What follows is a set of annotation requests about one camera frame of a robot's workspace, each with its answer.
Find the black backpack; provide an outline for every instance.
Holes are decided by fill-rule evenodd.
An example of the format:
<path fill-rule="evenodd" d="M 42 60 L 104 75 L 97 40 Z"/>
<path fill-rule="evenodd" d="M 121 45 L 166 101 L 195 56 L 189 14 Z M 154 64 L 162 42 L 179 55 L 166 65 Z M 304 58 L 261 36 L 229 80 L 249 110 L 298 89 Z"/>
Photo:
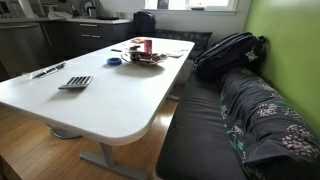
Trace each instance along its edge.
<path fill-rule="evenodd" d="M 262 57 L 265 42 L 264 36 L 255 37 L 250 32 L 231 34 L 197 56 L 193 70 L 201 79 L 216 81 L 229 69 Z"/>
<path fill-rule="evenodd" d="M 152 13 L 139 11 L 133 14 L 136 36 L 155 37 L 156 18 Z"/>

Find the red can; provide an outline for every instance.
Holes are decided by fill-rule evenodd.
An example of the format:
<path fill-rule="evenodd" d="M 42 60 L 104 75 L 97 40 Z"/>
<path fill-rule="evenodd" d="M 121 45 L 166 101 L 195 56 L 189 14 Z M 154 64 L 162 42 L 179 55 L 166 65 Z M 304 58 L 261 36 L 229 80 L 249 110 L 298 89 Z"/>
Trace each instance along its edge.
<path fill-rule="evenodd" d="M 148 53 L 152 53 L 152 40 L 145 39 L 144 40 L 144 51 Z"/>

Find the floral fabric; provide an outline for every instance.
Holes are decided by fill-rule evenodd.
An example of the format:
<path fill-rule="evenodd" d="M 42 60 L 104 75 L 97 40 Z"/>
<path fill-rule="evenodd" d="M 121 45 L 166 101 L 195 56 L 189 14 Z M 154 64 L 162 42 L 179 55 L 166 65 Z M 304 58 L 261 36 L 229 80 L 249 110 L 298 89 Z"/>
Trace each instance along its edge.
<path fill-rule="evenodd" d="M 320 179 L 319 141 L 274 88 L 243 67 L 222 82 L 221 114 L 250 179 Z"/>

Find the white table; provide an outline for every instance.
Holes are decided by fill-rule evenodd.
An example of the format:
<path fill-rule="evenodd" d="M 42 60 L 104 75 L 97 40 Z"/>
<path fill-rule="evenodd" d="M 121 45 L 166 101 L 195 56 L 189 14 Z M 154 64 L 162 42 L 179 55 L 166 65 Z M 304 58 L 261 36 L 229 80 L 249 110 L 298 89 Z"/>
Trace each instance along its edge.
<path fill-rule="evenodd" d="M 126 41 L 66 61 L 65 68 L 39 79 L 20 76 L 2 82 L 0 103 L 100 143 L 103 156 L 82 152 L 82 159 L 130 178 L 146 179 L 145 173 L 116 163 L 111 146 L 129 144 L 146 134 L 194 45 L 152 40 L 153 52 L 182 50 L 183 56 L 156 66 L 126 61 L 107 66 L 108 58 L 121 54 L 111 49 L 125 50 L 131 44 Z M 86 75 L 93 76 L 86 89 L 58 90 L 71 77 Z"/>

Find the food on plate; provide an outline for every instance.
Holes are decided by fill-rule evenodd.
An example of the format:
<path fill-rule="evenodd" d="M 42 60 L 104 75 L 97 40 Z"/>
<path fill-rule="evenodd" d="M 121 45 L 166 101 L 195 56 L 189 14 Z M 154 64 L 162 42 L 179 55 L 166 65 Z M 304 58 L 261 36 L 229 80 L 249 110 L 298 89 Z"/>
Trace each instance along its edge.
<path fill-rule="evenodd" d="M 135 38 L 135 39 L 132 39 L 131 42 L 141 44 L 141 43 L 144 43 L 144 39 L 143 38 Z"/>
<path fill-rule="evenodd" d="M 131 61 L 135 62 L 135 61 L 140 61 L 141 56 L 139 54 L 131 54 L 130 55 L 130 59 Z"/>
<path fill-rule="evenodd" d="M 139 45 L 134 45 L 130 47 L 130 50 L 137 50 L 138 48 L 140 48 L 141 46 Z"/>
<path fill-rule="evenodd" d="M 157 55 L 156 53 L 151 54 L 151 53 L 143 52 L 143 51 L 133 51 L 133 52 L 129 52 L 129 54 L 139 54 L 142 59 L 151 59 L 152 56 Z"/>
<path fill-rule="evenodd" d="M 155 56 L 153 56 L 151 59 L 152 59 L 153 61 L 158 62 L 158 61 L 161 60 L 161 57 L 160 57 L 159 55 L 155 55 Z"/>

